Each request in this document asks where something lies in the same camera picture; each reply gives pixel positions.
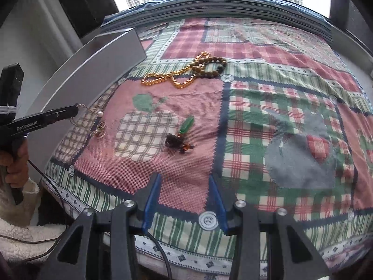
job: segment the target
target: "gold chain necklace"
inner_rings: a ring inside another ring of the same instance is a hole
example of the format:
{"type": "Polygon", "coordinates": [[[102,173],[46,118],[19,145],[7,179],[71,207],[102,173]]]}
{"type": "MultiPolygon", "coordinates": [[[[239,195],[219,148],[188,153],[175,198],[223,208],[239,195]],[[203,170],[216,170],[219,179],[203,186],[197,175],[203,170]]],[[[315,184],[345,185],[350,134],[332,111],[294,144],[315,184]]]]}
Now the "gold chain necklace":
{"type": "MultiPolygon", "coordinates": [[[[199,59],[209,58],[210,56],[211,56],[211,54],[209,52],[203,51],[190,64],[188,64],[187,66],[185,66],[181,70],[176,70],[174,72],[162,73],[162,74],[155,73],[155,72],[154,73],[147,73],[141,79],[141,84],[145,85],[145,86],[150,86],[150,85],[162,83],[162,82],[170,79],[171,82],[173,83],[173,85],[176,88],[187,87],[190,83],[192,83],[195,80],[195,78],[197,77],[197,74],[193,74],[188,80],[186,80],[185,82],[182,82],[182,83],[179,83],[178,81],[176,81],[175,76],[178,76],[179,74],[183,74],[184,72],[187,72],[188,70],[190,70],[193,66],[192,64],[194,62],[197,62],[199,59]]],[[[200,68],[203,69],[205,66],[206,66],[206,64],[201,64],[200,68]]]]}

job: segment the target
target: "plaid quilt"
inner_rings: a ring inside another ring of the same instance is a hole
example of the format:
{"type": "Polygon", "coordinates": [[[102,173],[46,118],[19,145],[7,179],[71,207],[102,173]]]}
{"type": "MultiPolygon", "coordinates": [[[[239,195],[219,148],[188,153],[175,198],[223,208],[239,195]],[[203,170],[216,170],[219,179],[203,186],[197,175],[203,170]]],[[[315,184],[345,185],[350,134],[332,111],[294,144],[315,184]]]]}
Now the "plaid quilt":
{"type": "MultiPolygon", "coordinates": [[[[150,232],[169,260],[201,272],[201,279],[228,275],[235,237],[201,223],[206,213],[214,222],[208,178],[215,172],[258,209],[286,208],[331,270],[369,250],[372,109],[324,40],[241,18],[188,18],[138,32],[147,59],[93,105],[104,109],[105,137],[72,128],[47,166],[73,217],[88,206],[112,209],[157,171],[163,183],[150,232]],[[146,73],[181,69],[202,51],[227,59],[223,74],[230,82],[218,76],[184,89],[169,82],[141,85],[146,73]],[[166,135],[191,115],[186,141],[195,148],[184,155],[166,148],[166,135]]],[[[94,129],[98,119],[87,113],[79,123],[94,129]]],[[[136,240],[142,253],[160,258],[153,246],[145,237],[136,240]]],[[[265,276],[265,235],[261,257],[265,276]]],[[[142,264],[155,266],[150,259],[142,264]]]]}

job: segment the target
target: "green jade pendant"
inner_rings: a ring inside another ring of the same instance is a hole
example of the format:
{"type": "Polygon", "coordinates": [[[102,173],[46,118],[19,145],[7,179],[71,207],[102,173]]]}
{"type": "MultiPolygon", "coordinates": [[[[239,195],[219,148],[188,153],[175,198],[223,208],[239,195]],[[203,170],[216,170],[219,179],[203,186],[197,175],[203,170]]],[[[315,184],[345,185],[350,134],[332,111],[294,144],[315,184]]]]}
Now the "green jade pendant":
{"type": "Polygon", "coordinates": [[[178,148],[180,153],[184,154],[187,150],[193,149],[194,145],[184,142],[184,136],[194,123],[194,116],[189,116],[181,125],[178,134],[175,136],[169,133],[166,136],[166,146],[169,148],[178,148]]]}

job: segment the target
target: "white fleece sleeve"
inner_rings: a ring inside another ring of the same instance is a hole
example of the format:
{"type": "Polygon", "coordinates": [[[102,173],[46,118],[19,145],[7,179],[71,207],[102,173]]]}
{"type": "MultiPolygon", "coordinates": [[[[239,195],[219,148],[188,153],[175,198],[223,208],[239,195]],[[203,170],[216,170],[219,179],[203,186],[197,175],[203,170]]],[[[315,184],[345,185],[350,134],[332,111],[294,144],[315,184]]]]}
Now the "white fleece sleeve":
{"type": "Polygon", "coordinates": [[[9,202],[5,192],[0,189],[0,218],[17,226],[28,226],[40,197],[38,185],[28,180],[23,188],[24,200],[19,205],[9,202]]]}
{"type": "MultiPolygon", "coordinates": [[[[0,219],[0,234],[26,241],[41,241],[57,238],[65,230],[64,225],[18,227],[0,219]]],[[[19,261],[45,253],[54,242],[24,244],[0,237],[0,251],[7,261],[19,261]]],[[[47,259],[44,256],[34,262],[47,259]]]]}

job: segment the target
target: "human hand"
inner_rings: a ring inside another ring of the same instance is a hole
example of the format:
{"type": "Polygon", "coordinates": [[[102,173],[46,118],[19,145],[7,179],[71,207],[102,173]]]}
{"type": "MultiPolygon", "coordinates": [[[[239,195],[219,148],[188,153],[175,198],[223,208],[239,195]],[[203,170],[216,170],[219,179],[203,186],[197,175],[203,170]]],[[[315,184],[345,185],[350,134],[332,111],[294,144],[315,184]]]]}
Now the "human hand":
{"type": "Polygon", "coordinates": [[[28,148],[26,139],[18,149],[17,155],[18,158],[14,161],[11,154],[0,150],[0,165],[6,166],[8,172],[5,182],[14,188],[23,187],[28,180],[28,148]]]}

